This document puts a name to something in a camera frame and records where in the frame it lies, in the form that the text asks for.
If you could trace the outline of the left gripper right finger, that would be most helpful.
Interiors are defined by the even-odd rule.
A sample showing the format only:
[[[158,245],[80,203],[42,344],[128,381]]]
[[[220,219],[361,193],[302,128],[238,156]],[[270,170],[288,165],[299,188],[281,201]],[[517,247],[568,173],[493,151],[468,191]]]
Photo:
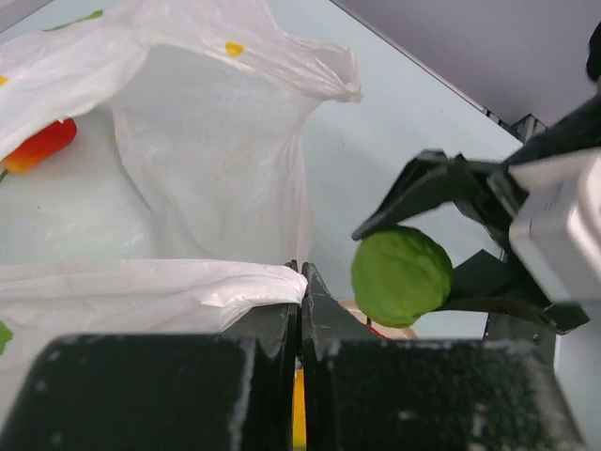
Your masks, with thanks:
[[[383,340],[301,269],[311,450],[582,450],[551,367],[523,340]]]

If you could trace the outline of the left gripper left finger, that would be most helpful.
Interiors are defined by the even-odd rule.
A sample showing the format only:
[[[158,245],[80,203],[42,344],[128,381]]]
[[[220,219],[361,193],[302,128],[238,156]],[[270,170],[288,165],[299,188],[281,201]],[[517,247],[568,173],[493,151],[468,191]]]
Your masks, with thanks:
[[[1,270],[5,450],[288,450],[301,275],[203,259]]]

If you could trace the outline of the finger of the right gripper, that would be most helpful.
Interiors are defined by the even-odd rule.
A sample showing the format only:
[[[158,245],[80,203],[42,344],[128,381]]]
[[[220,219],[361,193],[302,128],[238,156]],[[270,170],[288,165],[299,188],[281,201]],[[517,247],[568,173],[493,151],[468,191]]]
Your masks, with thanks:
[[[482,225],[494,241],[507,242],[511,218],[488,184],[489,177],[500,169],[496,162],[424,150],[405,165],[376,211],[352,233],[352,240],[363,240],[452,203],[461,214]]]
[[[579,304],[551,302],[526,269],[481,250],[454,268],[451,292],[439,311],[497,313],[568,334],[588,323]]]

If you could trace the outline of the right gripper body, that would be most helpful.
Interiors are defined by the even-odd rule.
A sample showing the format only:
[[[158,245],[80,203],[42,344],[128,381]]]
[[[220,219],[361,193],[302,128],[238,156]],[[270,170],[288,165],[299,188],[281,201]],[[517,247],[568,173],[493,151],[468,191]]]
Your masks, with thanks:
[[[596,86],[596,94],[544,132],[530,138],[522,148],[501,162],[503,169],[600,147],[600,24],[589,40],[585,70],[589,80]]]

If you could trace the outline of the fake mango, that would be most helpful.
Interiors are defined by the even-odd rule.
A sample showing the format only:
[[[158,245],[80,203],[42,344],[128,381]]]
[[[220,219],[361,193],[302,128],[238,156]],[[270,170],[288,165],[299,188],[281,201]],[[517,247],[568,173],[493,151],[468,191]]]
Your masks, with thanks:
[[[305,394],[304,372],[298,369],[295,373],[293,392],[292,438],[294,449],[305,449],[306,419],[305,419]]]

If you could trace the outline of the fake red bell pepper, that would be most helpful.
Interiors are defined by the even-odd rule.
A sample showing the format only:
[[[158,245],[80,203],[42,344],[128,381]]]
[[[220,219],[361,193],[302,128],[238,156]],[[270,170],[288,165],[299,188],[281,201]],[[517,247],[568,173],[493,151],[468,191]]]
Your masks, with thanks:
[[[375,328],[374,328],[372,325],[370,325],[370,324],[366,324],[366,327],[367,327],[367,328],[368,328],[368,329],[369,329],[369,330],[370,330],[370,331],[371,331],[373,334],[375,334],[376,336],[378,336],[378,337],[380,337],[380,338],[383,338],[383,339],[385,339],[385,338],[386,338],[386,337],[385,337],[385,336],[384,336],[382,333],[380,333],[380,332],[379,332],[377,329],[375,329]]]

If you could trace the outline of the fake green apple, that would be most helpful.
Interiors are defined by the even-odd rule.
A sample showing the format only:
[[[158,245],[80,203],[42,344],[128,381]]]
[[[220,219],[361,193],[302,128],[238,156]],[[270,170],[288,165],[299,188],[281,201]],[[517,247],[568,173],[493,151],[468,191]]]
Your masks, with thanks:
[[[437,310],[449,296],[454,267],[421,230],[396,226],[359,244],[351,267],[355,303],[373,322],[403,329]]]

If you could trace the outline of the white plastic bag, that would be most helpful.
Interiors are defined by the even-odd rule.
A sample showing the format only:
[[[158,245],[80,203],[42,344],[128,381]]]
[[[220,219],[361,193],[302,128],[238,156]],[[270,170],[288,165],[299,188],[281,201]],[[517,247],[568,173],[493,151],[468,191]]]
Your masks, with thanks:
[[[79,257],[2,266],[3,390],[61,335],[218,333],[301,301],[301,134],[321,103],[361,99],[348,48],[288,35],[264,1],[128,1],[5,42],[1,77],[3,154],[104,107],[118,164],[54,208]]]

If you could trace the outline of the fake strawberry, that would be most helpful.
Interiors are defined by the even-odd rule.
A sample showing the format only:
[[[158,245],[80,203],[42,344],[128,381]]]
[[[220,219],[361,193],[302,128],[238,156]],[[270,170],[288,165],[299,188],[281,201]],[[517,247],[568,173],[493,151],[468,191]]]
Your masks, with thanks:
[[[73,118],[55,121],[29,137],[3,161],[2,175],[23,174],[39,163],[68,147],[75,139],[78,128]]]

